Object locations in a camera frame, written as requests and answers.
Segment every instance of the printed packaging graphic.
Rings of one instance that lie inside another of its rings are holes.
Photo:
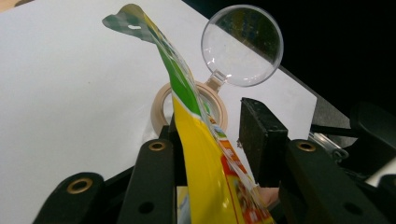
[[[103,24],[153,43],[160,52],[183,146],[191,223],[274,223],[253,178],[200,99],[189,67],[142,8],[127,5]]]

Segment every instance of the magnifying glass lens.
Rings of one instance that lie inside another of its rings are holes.
[[[207,23],[201,41],[212,73],[235,86],[258,85],[279,67],[283,38],[276,21],[259,7],[226,7]]]

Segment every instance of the brass insert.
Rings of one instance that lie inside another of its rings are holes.
[[[148,146],[148,148],[152,151],[161,151],[165,148],[165,144],[162,142],[153,142]]]
[[[302,151],[312,152],[315,151],[317,148],[312,145],[310,142],[299,142],[297,143],[297,147]]]
[[[92,186],[92,180],[86,177],[82,177],[73,181],[67,186],[67,192],[70,194],[79,194],[89,189]]]

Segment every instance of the screw hole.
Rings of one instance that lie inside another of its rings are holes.
[[[151,143],[148,148],[153,151],[161,151],[165,148],[165,144],[162,142]]]
[[[89,178],[80,178],[67,186],[67,192],[70,194],[79,194],[89,189],[92,186],[92,180]]]
[[[154,210],[154,203],[142,203],[139,206],[139,212],[141,214],[148,214]]]
[[[308,151],[308,152],[315,151],[317,149],[314,145],[306,143],[306,142],[299,143],[297,147],[300,150]]]
[[[361,211],[361,209],[353,203],[344,203],[344,208],[349,213],[352,213],[354,215],[361,216],[361,214],[363,214],[363,211]]]

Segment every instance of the tape roll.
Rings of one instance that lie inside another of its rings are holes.
[[[198,92],[203,101],[205,101],[214,115],[216,123],[225,131],[228,125],[228,115],[224,103],[218,94],[209,88],[206,84],[196,81]],[[168,121],[163,113],[163,106],[166,97],[171,94],[172,89],[170,83],[165,84],[157,92],[151,106],[151,124],[156,134],[160,135],[163,125],[168,125]]]

